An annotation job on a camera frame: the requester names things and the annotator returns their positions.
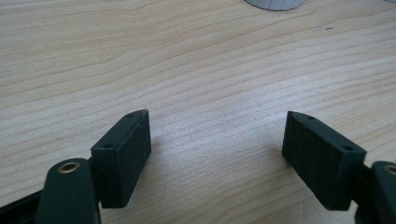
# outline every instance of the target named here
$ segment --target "table surface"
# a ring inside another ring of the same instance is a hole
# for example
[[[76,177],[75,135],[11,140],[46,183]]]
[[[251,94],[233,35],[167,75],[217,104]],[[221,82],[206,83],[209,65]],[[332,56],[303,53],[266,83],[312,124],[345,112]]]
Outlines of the table surface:
[[[152,154],[103,223],[353,223],[281,156],[288,110],[396,162],[396,4],[315,0],[0,2],[0,205],[43,187],[124,114]]]

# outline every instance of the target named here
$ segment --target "textured grip surface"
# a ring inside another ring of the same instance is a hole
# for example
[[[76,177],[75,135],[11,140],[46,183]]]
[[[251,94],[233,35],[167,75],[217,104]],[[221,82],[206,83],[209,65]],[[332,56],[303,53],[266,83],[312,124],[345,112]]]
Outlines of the textured grip surface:
[[[91,153],[102,207],[125,207],[151,153],[149,112],[139,110],[124,116]]]
[[[254,7],[273,11],[285,11],[299,7],[305,0],[246,0]]]
[[[350,177],[363,164],[363,148],[320,120],[290,111],[282,153],[325,208],[349,208]]]

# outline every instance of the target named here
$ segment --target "screw hole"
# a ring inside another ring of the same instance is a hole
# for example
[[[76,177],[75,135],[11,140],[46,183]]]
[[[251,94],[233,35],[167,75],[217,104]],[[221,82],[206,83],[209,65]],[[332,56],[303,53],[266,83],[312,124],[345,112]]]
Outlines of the screw hole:
[[[353,147],[343,147],[345,150],[352,151]]]
[[[79,163],[76,161],[72,161],[59,167],[58,172],[61,174],[72,173],[73,171],[77,170],[78,167]]]
[[[390,172],[393,175],[396,175],[396,166],[387,165],[387,166],[385,166],[385,170]]]
[[[107,143],[107,144],[104,144],[103,147],[104,148],[111,148],[111,147],[113,147],[113,144]]]

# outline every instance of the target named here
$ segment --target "light wood surface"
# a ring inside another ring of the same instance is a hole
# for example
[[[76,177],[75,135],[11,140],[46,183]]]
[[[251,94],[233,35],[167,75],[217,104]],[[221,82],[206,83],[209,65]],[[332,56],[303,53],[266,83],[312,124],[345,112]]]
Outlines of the light wood surface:
[[[0,205],[147,108],[152,154],[103,223],[353,223],[282,158],[286,113],[396,162],[395,38],[381,0],[2,0]]]

